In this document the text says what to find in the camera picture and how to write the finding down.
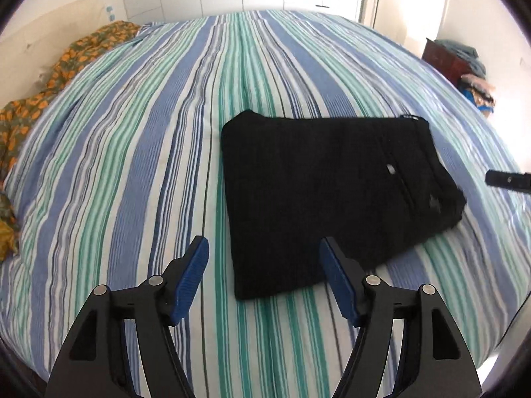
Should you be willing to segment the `black pants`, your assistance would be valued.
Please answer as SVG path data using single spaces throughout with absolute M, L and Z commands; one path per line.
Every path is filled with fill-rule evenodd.
M 319 283 L 330 236 L 364 270 L 454 227 L 466 204 L 425 119 L 269 118 L 246 110 L 220 135 L 234 293 Z

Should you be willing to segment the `dark wooden cabinet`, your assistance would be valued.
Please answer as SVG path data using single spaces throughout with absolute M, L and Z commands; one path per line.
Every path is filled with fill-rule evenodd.
M 459 85 L 462 75 L 472 73 L 470 64 L 466 60 L 430 39 L 426 40 L 422 60 L 435 67 L 455 87 Z

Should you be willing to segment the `striped blue green bedsheet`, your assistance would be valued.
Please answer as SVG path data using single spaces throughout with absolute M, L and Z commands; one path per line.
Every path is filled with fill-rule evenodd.
M 39 118 L 5 189 L 22 233 L 1 267 L 1 335 L 48 377 L 93 288 L 164 270 L 192 238 L 210 256 L 173 329 L 199 397 L 329 397 L 356 332 L 324 284 L 234 296 L 220 131 L 243 110 L 288 118 L 426 119 L 464 190 L 461 223 L 379 267 L 439 290 L 476 364 L 530 292 L 530 198 L 488 187 L 516 163 L 489 122 L 428 64 L 344 18 L 253 11 L 150 24 L 83 69 Z

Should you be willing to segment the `pile of clothes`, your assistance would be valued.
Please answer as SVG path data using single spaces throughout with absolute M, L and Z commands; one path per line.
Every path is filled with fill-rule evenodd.
M 487 81 L 486 67 L 479 60 L 476 48 L 452 39 L 436 39 L 435 42 L 468 64 L 464 73 L 458 76 L 457 89 L 488 118 L 496 105 L 495 86 Z

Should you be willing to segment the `beige headboard cushion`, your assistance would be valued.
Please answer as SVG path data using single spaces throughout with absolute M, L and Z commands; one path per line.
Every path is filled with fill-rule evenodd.
M 108 23 L 103 0 L 77 0 L 42 15 L 1 41 L 1 101 L 43 90 L 64 51 Z

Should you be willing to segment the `orange floral blanket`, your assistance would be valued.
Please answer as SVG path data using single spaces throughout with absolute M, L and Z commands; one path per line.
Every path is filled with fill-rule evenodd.
M 75 103 L 94 90 L 102 94 L 114 88 L 123 74 L 121 61 L 140 31 L 139 24 L 116 21 L 72 42 L 35 94 L 9 101 L 1 109 L 1 261 L 19 252 L 20 226 L 5 184 L 32 128 L 55 99 Z

